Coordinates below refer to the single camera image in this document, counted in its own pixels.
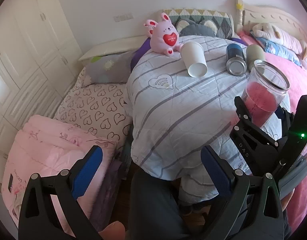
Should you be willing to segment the person's left hand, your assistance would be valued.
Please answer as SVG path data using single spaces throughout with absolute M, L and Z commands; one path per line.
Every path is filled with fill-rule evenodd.
M 126 236 L 125 226 L 115 221 L 99 232 L 104 240 L 124 240 Z

